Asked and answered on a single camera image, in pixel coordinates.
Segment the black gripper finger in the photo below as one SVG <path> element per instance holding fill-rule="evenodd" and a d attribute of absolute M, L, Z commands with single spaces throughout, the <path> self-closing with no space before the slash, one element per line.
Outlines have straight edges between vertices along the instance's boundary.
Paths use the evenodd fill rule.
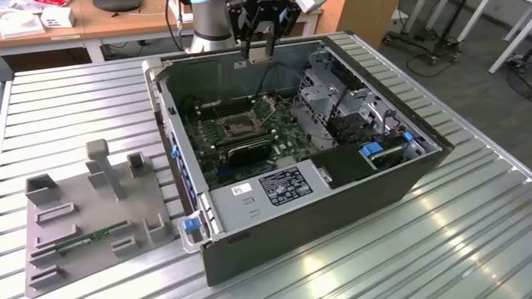
<path fill-rule="evenodd" d="M 288 24 L 286 20 L 287 12 L 283 11 L 278 16 L 270 16 L 268 19 L 264 19 L 267 23 L 267 32 L 266 32 L 266 54 L 268 57 L 272 57 L 275 50 L 276 40 L 286 35 L 287 29 L 286 25 Z"/>
<path fill-rule="evenodd" d="M 254 20 L 244 5 L 230 5 L 230 21 L 235 40 L 240 43 L 242 55 L 250 57 L 251 39 L 254 35 Z"/>

